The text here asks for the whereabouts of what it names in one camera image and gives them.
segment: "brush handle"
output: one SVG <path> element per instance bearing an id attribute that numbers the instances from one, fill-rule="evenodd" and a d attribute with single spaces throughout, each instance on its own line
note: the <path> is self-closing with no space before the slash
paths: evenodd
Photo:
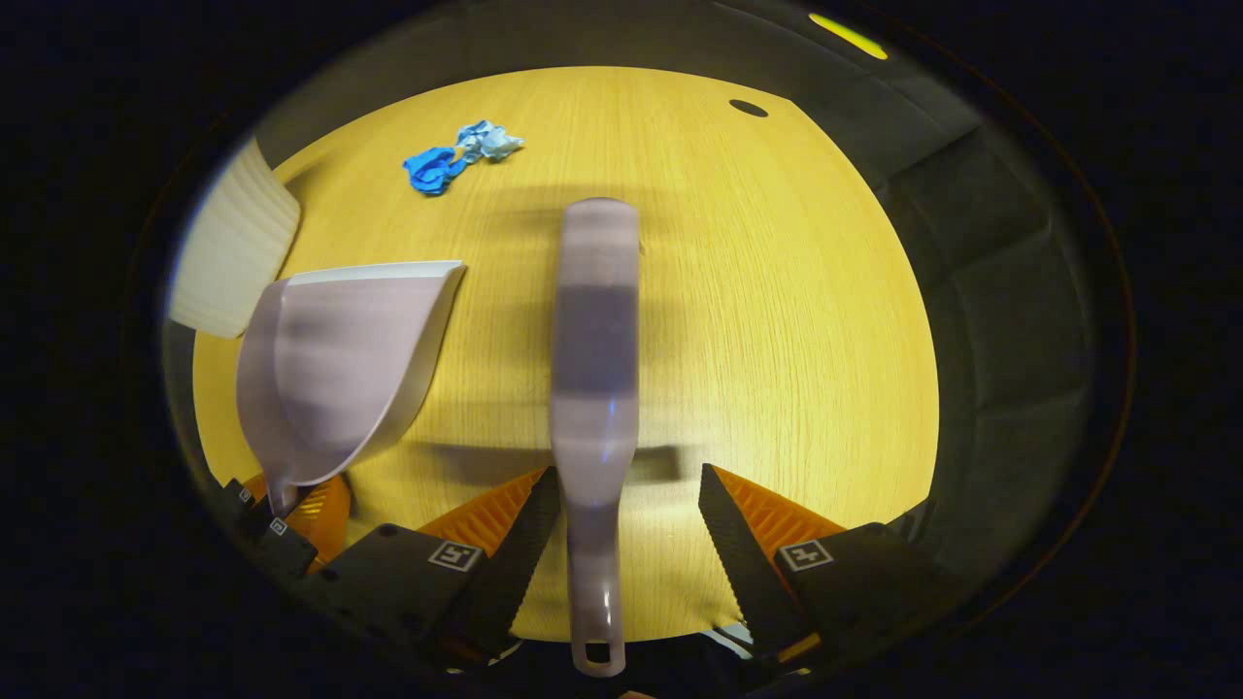
<path id="1" fill-rule="evenodd" d="M 625 668 L 618 504 L 639 443 L 639 215 L 615 199 L 566 209 L 553 322 L 549 435 L 566 498 L 571 650 L 593 677 Z M 607 643 L 608 662 L 588 658 Z"/>

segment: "orange gripper pad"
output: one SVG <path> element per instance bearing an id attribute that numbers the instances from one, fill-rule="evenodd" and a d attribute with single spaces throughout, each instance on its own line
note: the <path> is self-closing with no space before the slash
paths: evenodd
<path id="1" fill-rule="evenodd" d="M 492 556 L 543 473 L 544 469 L 538 469 L 493 488 L 423 525 L 419 531 L 479 546 Z"/>
<path id="2" fill-rule="evenodd" d="M 761 488 L 720 466 L 712 468 L 716 469 L 716 475 L 720 476 L 725 490 L 733 499 L 738 511 L 742 512 L 742 517 L 747 520 L 751 535 L 756 537 L 773 570 L 777 570 L 773 556 L 782 546 L 802 544 L 845 531 L 845 527 L 777 495 L 772 490 Z"/>
<path id="3" fill-rule="evenodd" d="M 256 500 L 264 498 L 267 494 L 264 474 L 247 480 L 246 490 L 250 490 Z M 341 474 L 317 485 L 290 512 L 290 516 L 285 517 L 285 524 L 305 536 L 318 551 L 311 567 L 307 568 L 307 575 L 318 571 L 341 555 L 346 547 L 346 520 L 348 519 L 349 486 L 346 485 L 346 479 L 341 478 Z"/>

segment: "dustpan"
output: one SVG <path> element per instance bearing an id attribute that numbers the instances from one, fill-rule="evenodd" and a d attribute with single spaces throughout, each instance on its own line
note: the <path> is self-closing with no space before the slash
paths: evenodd
<path id="1" fill-rule="evenodd" d="M 428 393 L 465 267 L 341 267 L 267 286 L 237 357 L 237 415 L 272 514 L 397 442 Z"/>

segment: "wood grain surface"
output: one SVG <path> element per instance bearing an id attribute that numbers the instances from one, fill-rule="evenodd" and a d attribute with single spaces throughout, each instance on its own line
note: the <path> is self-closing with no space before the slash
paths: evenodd
<path id="1" fill-rule="evenodd" d="M 743 100 L 768 112 L 746 114 Z M 401 162 L 491 119 L 527 139 L 425 198 Z M 628 641 L 740 618 L 696 506 L 715 463 L 844 526 L 922 500 L 936 456 L 932 340 L 880 204 L 792 102 L 664 71 L 564 67 L 410 97 L 276 173 L 303 206 L 281 277 L 374 262 L 467 265 L 440 363 L 405 437 L 348 471 L 348 542 L 418 527 L 551 463 L 551 320 L 561 215 L 588 197 L 640 213 L 640 448 L 622 496 Z M 241 340 L 200 333 L 194 396 L 224 483 L 259 464 L 234 376 Z M 564 525 L 516 634 L 567 641 Z"/>

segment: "blue latex glove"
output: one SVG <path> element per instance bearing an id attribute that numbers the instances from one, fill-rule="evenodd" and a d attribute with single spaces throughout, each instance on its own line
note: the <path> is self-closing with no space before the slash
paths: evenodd
<path id="1" fill-rule="evenodd" d="M 503 126 L 496 126 L 487 119 L 457 129 L 457 147 L 464 150 L 462 159 L 467 163 L 474 163 L 485 155 L 492 162 L 503 160 L 525 142 L 526 139 L 507 136 Z"/>
<path id="2" fill-rule="evenodd" d="M 449 183 L 474 162 L 466 158 L 454 162 L 454 154 L 452 148 L 433 148 L 408 158 L 401 167 L 410 173 L 410 187 L 429 197 L 444 194 Z"/>

